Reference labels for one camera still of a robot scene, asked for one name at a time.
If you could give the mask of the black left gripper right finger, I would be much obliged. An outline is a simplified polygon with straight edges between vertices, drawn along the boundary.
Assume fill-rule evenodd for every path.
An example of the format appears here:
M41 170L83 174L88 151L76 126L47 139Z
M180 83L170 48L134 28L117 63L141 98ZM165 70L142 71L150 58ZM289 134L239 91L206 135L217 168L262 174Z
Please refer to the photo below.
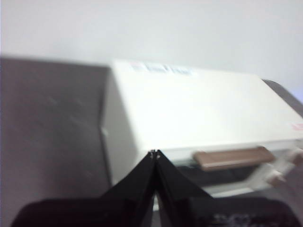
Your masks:
M170 227L299 227L285 203L264 197L214 198L155 151L161 219Z

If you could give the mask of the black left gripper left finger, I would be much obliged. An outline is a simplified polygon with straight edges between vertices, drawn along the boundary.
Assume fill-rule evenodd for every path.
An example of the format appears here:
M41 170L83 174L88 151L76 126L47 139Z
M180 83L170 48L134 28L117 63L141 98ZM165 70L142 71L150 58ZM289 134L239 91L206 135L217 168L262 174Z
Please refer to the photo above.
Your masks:
M141 227L151 222L156 151L100 197L49 199L24 206L13 227Z

